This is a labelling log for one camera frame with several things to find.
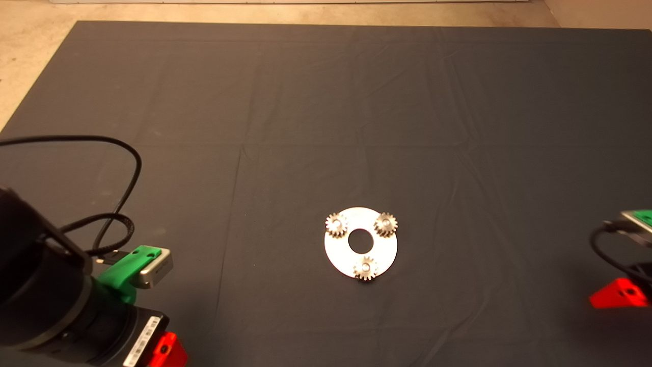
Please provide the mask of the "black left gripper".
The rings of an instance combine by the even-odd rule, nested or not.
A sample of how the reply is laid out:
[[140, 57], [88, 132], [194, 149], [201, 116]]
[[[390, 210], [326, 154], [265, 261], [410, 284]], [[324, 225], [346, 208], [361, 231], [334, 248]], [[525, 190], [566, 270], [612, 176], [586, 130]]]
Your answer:
[[188, 354], [170, 319], [129, 304], [88, 306], [67, 328], [67, 362], [91, 366], [184, 367]]

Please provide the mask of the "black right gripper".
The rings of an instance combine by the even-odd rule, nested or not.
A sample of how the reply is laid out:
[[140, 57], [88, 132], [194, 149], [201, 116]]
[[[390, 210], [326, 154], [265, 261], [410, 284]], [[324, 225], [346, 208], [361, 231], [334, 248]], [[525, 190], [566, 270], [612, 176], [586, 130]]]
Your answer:
[[[642, 277], [651, 279], [651, 262], [636, 263], [629, 268]], [[651, 283], [640, 277], [620, 277], [590, 296], [590, 304], [596, 309], [617, 307], [650, 307]]]

